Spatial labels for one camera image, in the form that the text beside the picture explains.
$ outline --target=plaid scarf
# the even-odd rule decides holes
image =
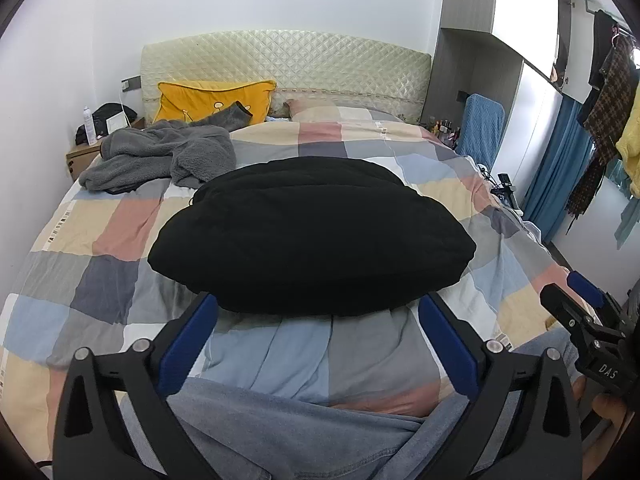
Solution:
[[[595,152],[584,175],[569,195],[566,210],[576,218],[587,211],[596,195],[607,164],[618,156],[616,142],[622,136],[638,88],[638,75],[631,63],[633,44],[626,36],[618,37],[616,46],[607,57],[602,72],[606,80],[584,128],[593,137]]]

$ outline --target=black bag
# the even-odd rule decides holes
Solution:
[[[122,111],[122,108],[123,107],[120,105],[120,103],[106,103],[92,114],[92,116],[94,117],[94,128],[96,137],[100,138],[108,135],[109,131],[107,130],[107,119],[110,119],[114,115],[119,114]],[[130,123],[138,118],[138,114],[136,113],[136,111],[132,110],[128,106],[124,107],[124,113],[127,115]],[[76,146],[79,146],[80,144],[86,144],[87,142],[86,129],[84,128],[83,124],[76,131]]]
[[[440,202],[389,170],[304,156],[207,182],[148,262],[227,310],[359,316],[457,283],[475,250]]]

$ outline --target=wooden nightstand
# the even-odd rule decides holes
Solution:
[[[145,118],[140,117],[138,120],[134,121],[131,126],[138,130],[141,130],[145,127]],[[79,146],[74,146],[66,154],[66,166],[69,168],[69,173],[71,174],[71,178],[74,181],[78,178],[78,175],[80,173],[82,173],[84,170],[86,170],[86,168],[89,167],[89,164],[94,161],[94,158],[98,156],[98,154],[100,153],[100,145],[102,144],[102,139],[98,139],[98,142],[93,146],[89,146],[88,144],[80,144]]]

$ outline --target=blue curtain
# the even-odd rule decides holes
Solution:
[[[581,108],[569,96],[562,98],[549,146],[524,197],[524,218],[540,228],[543,242],[551,241],[564,220],[566,201],[591,156],[591,137],[576,119]]]

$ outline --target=checkered duvet cover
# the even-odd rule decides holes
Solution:
[[[386,167],[442,202],[478,245],[460,282],[440,292],[453,312],[482,338],[509,338],[515,346],[545,331],[548,314],[538,293],[547,283],[566,286],[566,271],[496,202],[473,165],[427,131],[390,121],[271,122],[231,137],[239,167],[305,155]],[[0,314],[0,410],[34,460],[50,458],[75,349],[119,352],[137,338],[153,338],[194,297],[146,260],[159,229],[192,195],[169,180],[120,195],[76,183],[35,241]],[[372,243],[385,241],[381,225]],[[306,402],[416,416],[450,392],[415,304],[356,318],[222,311],[191,375]]]

